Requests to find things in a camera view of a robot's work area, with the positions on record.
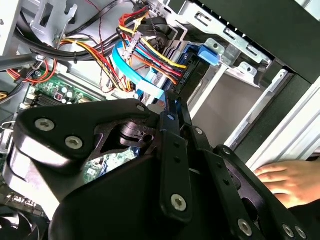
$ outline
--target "human hand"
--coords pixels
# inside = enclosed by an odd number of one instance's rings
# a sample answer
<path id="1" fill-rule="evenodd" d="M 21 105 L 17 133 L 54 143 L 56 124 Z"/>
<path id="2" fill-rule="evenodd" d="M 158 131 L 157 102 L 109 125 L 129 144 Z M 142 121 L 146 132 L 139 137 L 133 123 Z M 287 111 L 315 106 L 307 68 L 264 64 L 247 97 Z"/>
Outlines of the human hand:
<path id="1" fill-rule="evenodd" d="M 277 162 L 254 173 L 287 208 L 320 199 L 319 160 Z"/>

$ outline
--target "finger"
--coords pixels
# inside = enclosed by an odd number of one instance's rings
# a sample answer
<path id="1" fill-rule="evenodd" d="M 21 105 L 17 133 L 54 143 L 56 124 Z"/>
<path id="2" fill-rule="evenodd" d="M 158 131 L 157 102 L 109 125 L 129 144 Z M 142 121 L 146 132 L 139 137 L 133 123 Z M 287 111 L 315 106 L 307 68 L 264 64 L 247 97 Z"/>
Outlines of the finger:
<path id="1" fill-rule="evenodd" d="M 264 185 L 273 194 L 290 194 L 285 183 L 286 181 L 266 182 Z"/>
<path id="2" fill-rule="evenodd" d="M 280 194 L 275 194 L 274 195 L 286 208 L 289 208 L 290 207 L 290 202 L 291 202 L 291 198 L 290 198 L 290 195 L 288 194 L 283 194 L 283 193 L 280 193 Z"/>
<path id="3" fill-rule="evenodd" d="M 261 174 L 266 174 L 266 173 L 281 172 L 286 169 L 287 169 L 287 164 L 285 164 L 284 162 L 276 162 L 276 163 L 272 163 L 272 164 L 268 164 L 260 167 L 259 169 L 254 171 L 254 174 L 256 176 L 259 176 Z"/>
<path id="4" fill-rule="evenodd" d="M 257 176 L 263 183 L 282 182 L 288 179 L 288 171 L 267 172 Z"/>

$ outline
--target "black metal arm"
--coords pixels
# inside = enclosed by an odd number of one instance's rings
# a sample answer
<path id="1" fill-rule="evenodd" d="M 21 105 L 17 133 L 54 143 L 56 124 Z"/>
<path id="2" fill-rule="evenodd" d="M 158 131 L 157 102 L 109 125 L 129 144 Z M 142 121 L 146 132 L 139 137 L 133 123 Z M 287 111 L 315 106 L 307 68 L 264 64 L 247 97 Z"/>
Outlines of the black metal arm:
<path id="1" fill-rule="evenodd" d="M 27 110 L 14 143 L 5 173 L 15 174 L 19 156 L 31 159 L 33 177 L 24 180 L 45 183 L 60 202 L 50 240 L 312 239 L 228 147 L 211 148 L 169 93 L 160 115 L 134 99 Z M 139 157 L 79 180 L 87 161 L 130 146 Z"/>

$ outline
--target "black wire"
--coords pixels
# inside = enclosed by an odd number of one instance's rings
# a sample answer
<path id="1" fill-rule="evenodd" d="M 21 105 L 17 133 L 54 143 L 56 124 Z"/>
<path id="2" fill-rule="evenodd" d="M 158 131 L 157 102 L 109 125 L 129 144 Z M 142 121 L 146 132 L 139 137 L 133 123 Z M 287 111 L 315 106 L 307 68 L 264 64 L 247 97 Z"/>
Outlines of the black wire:
<path id="1" fill-rule="evenodd" d="M 109 3 L 104 9 L 102 9 L 97 15 L 95 15 L 93 18 L 91 18 L 89 21 L 78 27 L 77 29 L 69 32 L 66 34 L 67 37 L 70 37 L 72 35 L 75 35 L 77 33 L 82 32 L 83 30 L 87 29 L 90 27 L 93 23 L 98 21 L 100 18 L 102 18 L 104 15 L 106 15 L 110 10 L 112 10 L 114 7 L 120 5 L 120 4 L 125 4 L 125 3 L 132 3 L 135 5 L 135 3 L 132 0 L 115 0 L 111 3 Z"/>
<path id="2" fill-rule="evenodd" d="M 121 31 L 121 29 L 119 27 L 117 27 L 115 29 L 116 33 L 118 34 L 119 38 L 121 39 L 122 43 L 123 43 L 123 46 L 128 46 L 126 40 L 124 39 L 124 37 L 122 36 L 123 35 L 123 32 Z"/>
<path id="3" fill-rule="evenodd" d="M 24 88 L 28 87 L 29 83 L 28 82 L 21 82 L 15 88 L 8 94 L 6 98 L 3 98 L 0 100 L 0 105 L 8 102 L 15 96 L 17 96 Z"/>
<path id="4" fill-rule="evenodd" d="M 144 16 L 144 14 L 146 14 L 146 13 L 141 12 L 140 14 L 138 14 L 136 16 L 132 16 L 132 17 L 128 18 L 125 21 L 125 24 L 127 25 L 127 24 L 133 22 L 134 20 L 141 18 L 142 16 Z M 48 46 L 44 43 L 40 44 L 35 41 L 32 41 L 32 40 L 28 39 L 26 36 L 24 36 L 24 34 L 25 34 L 24 31 L 22 29 L 20 29 L 19 26 L 14 31 L 14 36 L 19 41 L 26 44 L 30 49 L 41 54 L 44 57 L 56 59 L 58 61 L 65 61 L 65 62 L 75 61 L 75 60 L 77 60 L 77 61 L 93 61 L 94 60 L 94 58 L 86 51 L 74 53 L 74 52 L 69 52 L 69 51 L 57 50 L 57 49 L 54 49 L 53 47 Z M 120 39 L 119 36 L 117 34 L 114 34 L 102 42 L 103 51 L 105 52 L 105 57 L 111 55 L 112 49 L 114 48 L 114 46 L 116 45 L 116 42 L 119 39 Z M 96 45 L 94 47 L 94 49 L 96 49 L 99 53 L 102 53 L 101 44 Z"/>

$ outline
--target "silver screw head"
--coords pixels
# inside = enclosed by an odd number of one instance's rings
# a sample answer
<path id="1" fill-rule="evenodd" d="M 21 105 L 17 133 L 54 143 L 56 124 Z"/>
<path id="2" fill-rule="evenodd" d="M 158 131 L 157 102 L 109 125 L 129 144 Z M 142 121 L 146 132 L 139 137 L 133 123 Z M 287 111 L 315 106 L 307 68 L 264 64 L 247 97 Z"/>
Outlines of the silver screw head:
<path id="1" fill-rule="evenodd" d="M 42 73 L 40 71 L 35 71 L 34 72 L 34 75 L 36 75 L 37 77 L 41 77 L 42 76 Z"/>
<path id="2" fill-rule="evenodd" d="M 172 115 L 170 115 L 170 114 L 168 114 L 168 118 L 170 119 L 170 120 L 175 120 L 175 118 L 174 118 L 174 116 L 172 116 Z"/>
<path id="3" fill-rule="evenodd" d="M 302 237 L 303 239 L 307 239 L 307 235 L 305 234 L 305 232 L 300 227 L 295 226 L 295 230 L 300 235 L 300 237 Z"/>
<path id="4" fill-rule="evenodd" d="M 175 210 L 183 212 L 187 209 L 186 200 L 179 194 L 173 194 L 171 196 L 171 204 Z"/>
<path id="5" fill-rule="evenodd" d="M 144 111 L 145 111 L 145 108 L 144 108 L 143 106 L 138 105 L 138 106 L 136 106 L 136 108 L 137 108 L 138 110 L 140 110 L 141 112 L 144 112 Z"/>
<path id="6" fill-rule="evenodd" d="M 293 238 L 295 235 L 294 235 L 294 232 L 291 230 L 291 228 L 285 224 L 282 225 L 283 227 L 283 230 L 285 231 L 285 233 L 290 237 L 290 238 Z"/>
<path id="7" fill-rule="evenodd" d="M 230 151 L 229 151 L 228 148 L 224 147 L 224 148 L 223 148 L 223 151 L 224 151 L 225 154 L 230 155 Z"/>
<path id="8" fill-rule="evenodd" d="M 195 131 L 200 135 L 204 134 L 204 132 L 200 128 L 196 128 Z"/>
<path id="9" fill-rule="evenodd" d="M 82 140 L 80 138 L 78 138 L 76 136 L 68 136 L 65 139 L 65 145 L 70 149 L 78 150 L 78 149 L 82 148 L 84 143 L 82 142 Z"/>
<path id="10" fill-rule="evenodd" d="M 239 219 L 238 220 L 238 226 L 240 228 L 240 230 L 247 235 L 248 237 L 252 236 L 252 229 L 249 225 L 249 223 L 247 223 L 246 220 L 244 219 Z"/>
<path id="11" fill-rule="evenodd" d="M 40 118 L 34 123 L 35 127 L 41 131 L 49 132 L 55 128 L 55 124 L 50 119 Z"/>

